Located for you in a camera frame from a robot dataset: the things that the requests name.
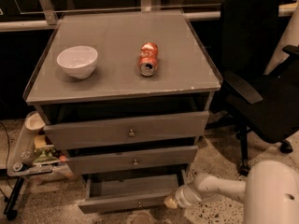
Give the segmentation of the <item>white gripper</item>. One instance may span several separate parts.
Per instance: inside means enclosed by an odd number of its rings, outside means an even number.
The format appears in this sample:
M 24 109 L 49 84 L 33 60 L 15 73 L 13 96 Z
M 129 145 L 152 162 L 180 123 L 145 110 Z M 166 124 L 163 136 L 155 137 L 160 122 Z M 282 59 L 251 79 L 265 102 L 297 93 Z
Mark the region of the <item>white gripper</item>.
M 178 205 L 182 208 L 190 207 L 200 203 L 202 197 L 198 188 L 194 184 L 182 185 L 175 192 L 175 199 L 172 195 L 164 199 L 164 205 L 169 209 L 177 209 Z

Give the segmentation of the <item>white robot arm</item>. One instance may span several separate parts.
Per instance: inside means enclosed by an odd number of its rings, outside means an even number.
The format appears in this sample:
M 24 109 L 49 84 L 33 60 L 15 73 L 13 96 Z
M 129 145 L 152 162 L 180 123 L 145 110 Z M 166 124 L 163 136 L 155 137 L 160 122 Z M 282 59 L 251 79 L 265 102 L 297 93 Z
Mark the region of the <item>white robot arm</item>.
M 260 161 L 244 181 L 201 173 L 164 199 L 170 209 L 225 196 L 244 204 L 244 224 L 299 224 L 299 173 L 278 161 Z

